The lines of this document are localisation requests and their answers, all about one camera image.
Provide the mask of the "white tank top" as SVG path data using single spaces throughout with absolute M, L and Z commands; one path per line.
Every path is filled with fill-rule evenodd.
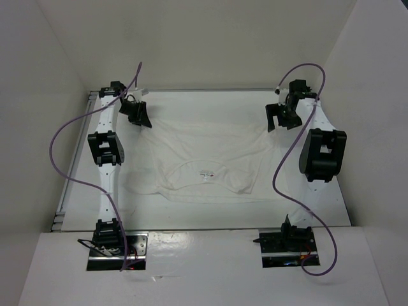
M 125 187 L 189 203 L 281 200 L 272 187 L 278 136 L 262 124 L 154 119 L 137 139 Z

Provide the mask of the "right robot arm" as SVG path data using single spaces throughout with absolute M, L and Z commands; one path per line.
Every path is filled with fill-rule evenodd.
M 313 252 L 312 221 L 317 218 L 317 199 L 323 188 L 340 173 L 347 135 L 330 124 L 319 106 L 317 93 L 305 80 L 290 82 L 285 101 L 265 108 L 268 132 L 276 126 L 301 129 L 296 143 L 289 149 L 299 153 L 298 171 L 305 194 L 300 198 L 302 205 L 286 216 L 279 233 L 259 236 L 261 250 L 265 253 Z

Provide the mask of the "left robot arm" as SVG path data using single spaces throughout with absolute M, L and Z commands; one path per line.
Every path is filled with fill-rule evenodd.
M 124 147 L 115 131 L 117 117 L 123 114 L 133 125 L 152 127 L 147 104 L 142 100 L 144 90 L 138 89 L 132 94 L 127 91 L 128 88 L 120 81 L 112 81 L 108 87 L 99 90 L 98 98 L 103 110 L 95 132 L 87 136 L 93 161 L 99 170 L 99 186 L 103 189 L 92 244 L 98 251 L 114 255 L 122 253 L 127 246 L 112 205 L 118 198 L 119 172 L 125 160 Z

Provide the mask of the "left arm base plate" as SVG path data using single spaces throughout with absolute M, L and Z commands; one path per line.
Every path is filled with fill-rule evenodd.
M 86 270 L 89 272 L 135 271 L 145 270 L 147 258 L 147 245 L 149 234 L 147 232 L 127 232 L 127 256 L 124 260 L 124 247 L 96 247 L 93 243 L 85 241 L 89 247 Z

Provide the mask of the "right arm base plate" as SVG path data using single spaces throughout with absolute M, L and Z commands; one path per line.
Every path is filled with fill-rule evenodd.
M 260 231 L 253 242 L 259 245 L 263 268 L 319 266 L 313 233 L 308 238 L 284 237 L 281 231 Z

